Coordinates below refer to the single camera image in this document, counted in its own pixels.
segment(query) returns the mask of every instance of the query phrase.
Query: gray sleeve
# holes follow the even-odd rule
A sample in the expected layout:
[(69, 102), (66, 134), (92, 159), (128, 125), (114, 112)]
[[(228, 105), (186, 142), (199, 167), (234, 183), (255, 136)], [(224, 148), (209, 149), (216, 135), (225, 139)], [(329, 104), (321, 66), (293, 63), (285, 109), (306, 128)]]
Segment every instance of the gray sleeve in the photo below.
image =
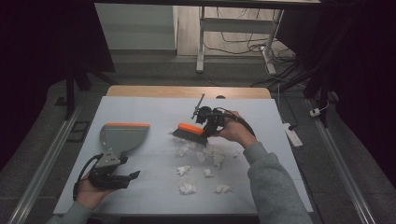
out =
[(275, 153), (261, 142), (244, 151), (250, 168), (247, 176), (261, 223), (312, 223), (294, 183)]
[(92, 210), (78, 202), (73, 205), (62, 217), (53, 216), (47, 221), (47, 224), (83, 224), (91, 216)]

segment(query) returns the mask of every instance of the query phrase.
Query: white table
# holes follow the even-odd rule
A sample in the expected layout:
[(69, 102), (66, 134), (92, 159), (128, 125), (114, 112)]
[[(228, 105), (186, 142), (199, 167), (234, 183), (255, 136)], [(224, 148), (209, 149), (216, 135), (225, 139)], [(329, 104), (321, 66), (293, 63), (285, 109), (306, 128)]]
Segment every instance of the white table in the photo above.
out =
[[(83, 165), (91, 156), (104, 152), (99, 132), (107, 122), (146, 122), (150, 129), (146, 141), (129, 151), (128, 162), (116, 171), (118, 175), (128, 175), (140, 170), (140, 176), (131, 181), (128, 189), (108, 195), (95, 213), (116, 216), (257, 214), (247, 177), (248, 162), (242, 154), (233, 157), (236, 150), (242, 149), (239, 145), (222, 138), (209, 138), (210, 145), (224, 151), (220, 169), (213, 167), (210, 159), (199, 162), (193, 151), (182, 158), (177, 155), (180, 143), (174, 141), (169, 132), (180, 122), (194, 123), (191, 114), (197, 103), (198, 98), (104, 97), (54, 214), (67, 212), (73, 202), (73, 185)], [(239, 111), (266, 149), (275, 152), (288, 170), (307, 211), (313, 211), (274, 100), (204, 99), (201, 105)], [(183, 165), (189, 165), (191, 170), (180, 176), (177, 167)], [(205, 168), (210, 168), (215, 177), (205, 178)], [(196, 193), (184, 195), (179, 191), (178, 183), (185, 178), (196, 184)], [(233, 191), (214, 193), (220, 184), (229, 185)]]

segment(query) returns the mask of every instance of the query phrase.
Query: white leg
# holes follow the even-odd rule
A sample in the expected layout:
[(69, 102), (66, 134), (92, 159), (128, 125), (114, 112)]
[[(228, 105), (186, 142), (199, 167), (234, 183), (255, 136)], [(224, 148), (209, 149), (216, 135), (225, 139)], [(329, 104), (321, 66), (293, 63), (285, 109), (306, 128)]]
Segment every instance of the white leg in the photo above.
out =
[(201, 7), (199, 24), (200, 24), (200, 33), (199, 33), (198, 55), (197, 55), (197, 73), (203, 73), (204, 72), (205, 7)]
[(271, 50), (272, 43), (274, 42), (275, 34), (277, 31), (277, 27), (279, 26), (280, 17), (282, 16), (282, 13), (283, 13), (283, 10), (276, 9), (273, 25), (271, 27), (271, 33), (268, 36), (268, 42), (267, 42), (265, 48), (262, 48), (262, 57), (264, 57), (265, 66), (267, 66), (268, 73), (270, 75), (276, 74), (276, 70), (275, 70), (274, 65), (272, 64), (272, 61), (271, 61), (270, 50)]

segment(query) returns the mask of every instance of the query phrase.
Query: hand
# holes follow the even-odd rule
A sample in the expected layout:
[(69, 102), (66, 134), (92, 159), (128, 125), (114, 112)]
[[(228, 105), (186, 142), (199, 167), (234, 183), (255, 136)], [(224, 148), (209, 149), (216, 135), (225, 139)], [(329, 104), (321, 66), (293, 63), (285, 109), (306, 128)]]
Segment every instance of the hand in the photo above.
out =
[(107, 194), (115, 191), (115, 189), (97, 189), (88, 179), (88, 174), (79, 181), (77, 202), (85, 205), (91, 210), (95, 209)]
[[(237, 111), (225, 112), (234, 114), (238, 118), (242, 118)], [(230, 118), (224, 118), (224, 128), (217, 131), (213, 136), (223, 137), (229, 141), (239, 143), (243, 148), (249, 147), (257, 142), (257, 139), (252, 135), (245, 126), (238, 121)]]

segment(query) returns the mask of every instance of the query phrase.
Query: white debris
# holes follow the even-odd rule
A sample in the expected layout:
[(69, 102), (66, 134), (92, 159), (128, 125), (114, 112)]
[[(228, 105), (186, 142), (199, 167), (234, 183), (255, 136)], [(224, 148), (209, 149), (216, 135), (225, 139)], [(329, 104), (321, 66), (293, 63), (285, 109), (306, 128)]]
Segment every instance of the white debris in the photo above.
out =
[(213, 165), (218, 167), (218, 169), (221, 167), (221, 163), (224, 160), (224, 156), (218, 152), (215, 152), (213, 154)]
[(206, 154), (206, 156), (211, 156), (213, 157), (213, 165), (220, 168), (221, 163), (224, 160), (224, 152), (221, 149), (215, 148), (211, 145), (206, 146), (204, 148), (203, 152)]
[(195, 181), (189, 178), (179, 180), (178, 188), (183, 194), (193, 194), (197, 192)]
[(207, 145), (206, 148), (204, 148), (203, 150), (203, 152), (208, 156), (212, 156), (214, 151), (214, 148), (210, 145)]
[(206, 178), (214, 177), (210, 169), (204, 169), (204, 175)]
[(195, 152), (195, 154), (197, 155), (198, 161), (204, 162), (206, 160), (206, 155), (204, 154), (204, 152), (197, 151)]
[(197, 148), (197, 143), (196, 142), (189, 142), (189, 149), (195, 150)]
[(243, 150), (241, 148), (237, 149), (235, 151), (235, 153), (233, 154), (233, 158), (237, 158), (241, 153), (243, 152)]
[(179, 157), (184, 157), (188, 152), (189, 152), (189, 146), (188, 144), (184, 144), (180, 148), (177, 149), (177, 154)]
[(231, 191), (231, 187), (228, 185), (218, 185), (215, 190), (216, 193), (227, 193), (230, 191)]
[(177, 143), (186, 143), (186, 142), (187, 142), (186, 139), (179, 138), (179, 137), (175, 137), (175, 136), (173, 136), (173, 140), (174, 140), (175, 142), (177, 142)]
[(186, 173), (190, 169), (191, 169), (191, 167), (188, 166), (188, 165), (187, 166), (180, 166), (180, 167), (177, 167), (177, 172), (178, 172), (179, 175), (184, 175), (184, 173)]

